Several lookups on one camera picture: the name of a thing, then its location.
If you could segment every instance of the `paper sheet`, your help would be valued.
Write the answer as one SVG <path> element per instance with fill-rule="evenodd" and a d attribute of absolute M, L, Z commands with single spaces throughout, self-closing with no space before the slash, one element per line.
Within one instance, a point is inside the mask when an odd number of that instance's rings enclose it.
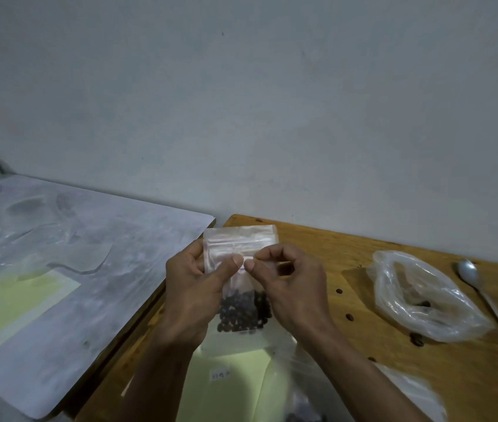
<path fill-rule="evenodd" d="M 0 345 L 79 285 L 54 270 L 25 281 L 0 277 Z"/>

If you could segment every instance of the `fingernail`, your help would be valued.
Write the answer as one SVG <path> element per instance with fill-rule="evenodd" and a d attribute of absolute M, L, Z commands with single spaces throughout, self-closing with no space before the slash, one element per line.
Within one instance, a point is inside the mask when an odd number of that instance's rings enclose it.
<path fill-rule="evenodd" d="M 245 269 L 251 272 L 255 266 L 255 261 L 253 259 L 247 259 L 245 261 Z"/>
<path fill-rule="evenodd" d="M 243 265 L 243 256 L 242 255 L 233 255 L 233 262 L 236 263 L 237 266 Z"/>

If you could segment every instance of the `wall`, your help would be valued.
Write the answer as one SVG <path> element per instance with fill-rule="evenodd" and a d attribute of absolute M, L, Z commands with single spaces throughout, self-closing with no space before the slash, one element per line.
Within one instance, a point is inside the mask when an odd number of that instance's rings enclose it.
<path fill-rule="evenodd" d="M 0 158 L 498 261 L 498 0 L 0 0 Z"/>

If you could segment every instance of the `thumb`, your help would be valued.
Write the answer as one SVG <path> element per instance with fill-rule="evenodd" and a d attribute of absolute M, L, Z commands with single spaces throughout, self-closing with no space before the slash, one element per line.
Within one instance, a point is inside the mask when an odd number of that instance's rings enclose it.
<path fill-rule="evenodd" d="M 258 261 L 257 259 L 245 261 L 245 269 L 265 290 L 269 283 L 278 278 L 277 274 L 265 265 L 264 262 Z"/>
<path fill-rule="evenodd" d="M 221 290 L 225 282 L 239 271 L 241 265 L 243 265 L 242 255 L 233 255 L 231 258 L 225 259 L 215 271 L 210 273 L 208 282 L 212 283 L 212 286 L 217 290 Z"/>

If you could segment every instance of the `wooden tabletop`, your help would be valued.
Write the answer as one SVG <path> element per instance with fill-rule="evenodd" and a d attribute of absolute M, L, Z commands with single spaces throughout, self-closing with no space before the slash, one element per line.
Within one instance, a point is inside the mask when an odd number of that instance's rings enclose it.
<path fill-rule="evenodd" d="M 365 271 L 376 250 L 412 254 L 447 274 L 495 321 L 477 293 L 456 278 L 451 264 L 461 256 L 244 215 L 233 215 L 224 226 L 259 224 L 276 225 L 281 241 L 292 242 L 322 260 L 327 271 L 331 314 L 341 331 L 366 357 L 429 381 L 442 397 L 449 421 L 498 421 L 498 327 L 477 340 L 454 344 L 426 340 L 424 347 L 416 347 L 406 329 L 376 310 L 372 281 Z M 498 264 L 472 261 L 498 305 Z M 162 300 L 151 308 L 124 343 L 112 369 L 77 415 L 77 422 L 113 419 L 122 390 L 132 378 L 164 310 Z M 347 313 L 353 315 L 354 321 L 345 317 Z"/>

